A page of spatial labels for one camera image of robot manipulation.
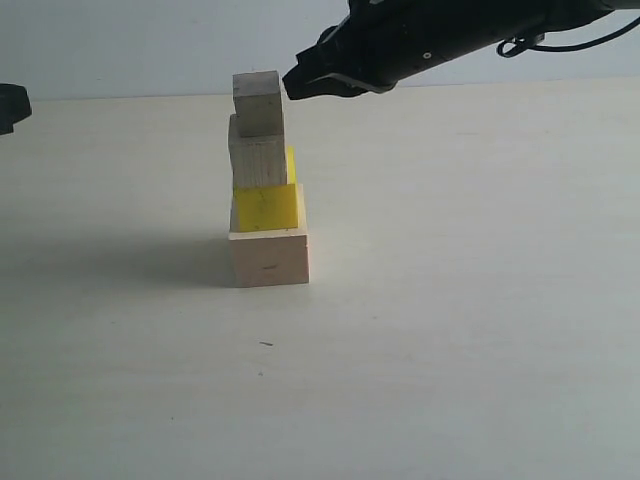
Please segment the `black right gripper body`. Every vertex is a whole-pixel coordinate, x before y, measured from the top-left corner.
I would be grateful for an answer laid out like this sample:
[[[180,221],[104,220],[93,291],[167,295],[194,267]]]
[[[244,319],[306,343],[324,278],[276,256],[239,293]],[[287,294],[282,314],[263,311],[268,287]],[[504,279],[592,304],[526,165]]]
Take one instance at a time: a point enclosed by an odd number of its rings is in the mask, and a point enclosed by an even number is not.
[[[384,93],[490,45],[512,58],[610,13],[602,1],[352,1],[349,9],[330,41],[336,93]]]

